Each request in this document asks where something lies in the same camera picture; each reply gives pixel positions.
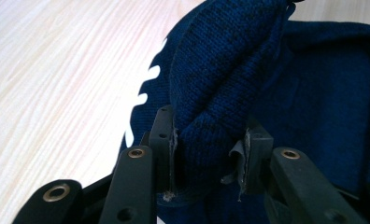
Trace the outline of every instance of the wood grain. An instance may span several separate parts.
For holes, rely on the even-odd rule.
[[[150,61],[201,2],[0,0],[0,223],[52,180],[112,171]],[[370,23],[370,1],[298,6],[292,19]]]

